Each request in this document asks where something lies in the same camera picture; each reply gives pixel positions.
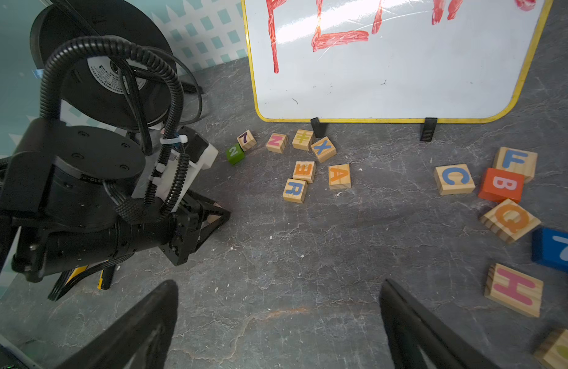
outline black tripod leg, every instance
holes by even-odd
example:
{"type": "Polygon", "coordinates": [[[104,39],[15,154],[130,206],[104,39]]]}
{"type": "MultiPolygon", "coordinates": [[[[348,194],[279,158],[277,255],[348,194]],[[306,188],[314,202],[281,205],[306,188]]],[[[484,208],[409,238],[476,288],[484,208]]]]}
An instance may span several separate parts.
{"type": "Polygon", "coordinates": [[[97,286],[99,289],[110,289],[111,281],[114,278],[114,272],[116,271],[116,266],[112,265],[101,271],[100,284],[97,286]]]}

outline orange block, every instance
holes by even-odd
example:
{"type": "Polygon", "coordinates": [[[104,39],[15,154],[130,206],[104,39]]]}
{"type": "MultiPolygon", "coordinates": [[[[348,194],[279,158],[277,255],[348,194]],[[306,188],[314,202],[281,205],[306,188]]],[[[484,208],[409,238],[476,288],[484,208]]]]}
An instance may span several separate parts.
{"type": "Polygon", "coordinates": [[[524,180],[523,174],[489,168],[480,183],[479,197],[496,203],[509,198],[519,203],[522,199],[524,180]]]}

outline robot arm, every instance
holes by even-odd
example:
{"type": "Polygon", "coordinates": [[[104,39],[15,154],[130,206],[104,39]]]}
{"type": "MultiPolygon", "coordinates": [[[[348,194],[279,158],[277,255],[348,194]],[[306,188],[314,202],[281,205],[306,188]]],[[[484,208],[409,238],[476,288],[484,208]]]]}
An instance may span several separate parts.
{"type": "Polygon", "coordinates": [[[194,130],[177,129],[181,88],[167,63],[126,41],[81,37],[53,53],[42,80],[41,117],[31,122],[14,154],[0,161],[0,271],[18,227],[12,267],[39,282],[46,275],[155,246],[179,265],[229,219],[230,213],[213,200],[188,189],[217,151],[194,130]],[[138,144],[105,129],[59,120],[65,68],[97,55],[136,59],[160,75],[172,93],[164,139],[188,137],[187,144],[163,144],[149,176],[148,193],[155,196],[147,201],[130,196],[145,167],[138,144]],[[172,153],[189,157],[185,173],[177,169],[179,160],[170,160],[172,153]],[[138,214],[139,221],[127,221],[123,212],[138,214]],[[202,228],[211,214],[220,219],[202,228]]]}

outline whiteboard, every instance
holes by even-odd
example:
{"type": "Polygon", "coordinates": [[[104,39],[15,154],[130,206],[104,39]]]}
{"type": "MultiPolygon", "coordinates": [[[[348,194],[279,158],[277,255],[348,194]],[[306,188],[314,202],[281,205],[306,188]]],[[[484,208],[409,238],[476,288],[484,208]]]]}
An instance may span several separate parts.
{"type": "Polygon", "coordinates": [[[267,122],[494,121],[518,99],[551,5],[244,0],[257,114],[267,122]]]}

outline wooden block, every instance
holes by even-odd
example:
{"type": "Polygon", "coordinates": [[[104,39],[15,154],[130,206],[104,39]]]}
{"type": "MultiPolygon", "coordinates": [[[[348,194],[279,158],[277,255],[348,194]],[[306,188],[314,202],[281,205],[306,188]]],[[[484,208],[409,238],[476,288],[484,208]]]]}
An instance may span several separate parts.
{"type": "Polygon", "coordinates": [[[466,164],[435,167],[433,176],[440,195],[470,194],[475,189],[466,164]]]}
{"type": "Polygon", "coordinates": [[[241,149],[243,149],[243,151],[247,151],[257,144],[257,141],[255,141],[255,138],[251,135],[251,131],[249,129],[243,132],[243,134],[236,139],[239,142],[239,145],[241,145],[241,149]]]}
{"type": "Polygon", "coordinates": [[[329,188],[352,188],[352,178],[349,173],[349,164],[332,165],[329,167],[329,188]]]}
{"type": "Polygon", "coordinates": [[[304,203],[304,196],[306,196],[306,187],[306,181],[288,178],[288,180],[286,181],[286,188],[284,188],[284,200],[299,204],[304,203]]]}
{"type": "Polygon", "coordinates": [[[239,144],[236,144],[235,146],[230,147],[227,150],[227,160],[229,163],[231,163],[231,165],[235,165],[243,159],[245,159],[245,153],[243,152],[239,144]]]}
{"type": "Polygon", "coordinates": [[[534,357],[548,369],[568,369],[568,330],[551,332],[534,352],[534,357]]]}
{"type": "Polygon", "coordinates": [[[315,133],[311,130],[299,129],[292,140],[292,146],[296,149],[309,151],[310,145],[315,140],[315,133]]]}
{"type": "Polygon", "coordinates": [[[522,151],[510,148],[500,148],[493,161],[493,168],[506,172],[522,174],[524,183],[534,179],[538,154],[531,151],[522,151]]]}
{"type": "Polygon", "coordinates": [[[532,261],[568,273],[568,233],[540,228],[532,234],[532,261]]]}
{"type": "Polygon", "coordinates": [[[315,180],[316,164],[314,161],[297,161],[292,178],[312,183],[315,180]]]}
{"type": "Polygon", "coordinates": [[[501,264],[489,269],[485,296],[530,318],[540,316],[544,283],[501,264]]]}
{"type": "Polygon", "coordinates": [[[317,156],[319,163],[323,163],[325,160],[337,154],[335,146],[333,146],[333,143],[328,137],[321,138],[316,143],[310,145],[310,148],[317,156]]]}
{"type": "Polygon", "coordinates": [[[265,144],[265,147],[272,152],[284,153],[284,149],[288,144],[288,136],[273,133],[270,139],[265,144]]]}
{"type": "Polygon", "coordinates": [[[518,240],[541,223],[540,219],[510,199],[494,207],[479,220],[508,244],[518,240]]]}
{"type": "Polygon", "coordinates": [[[524,180],[522,174],[488,168],[480,183],[479,197],[496,203],[509,198],[519,203],[522,199],[524,180]]]}

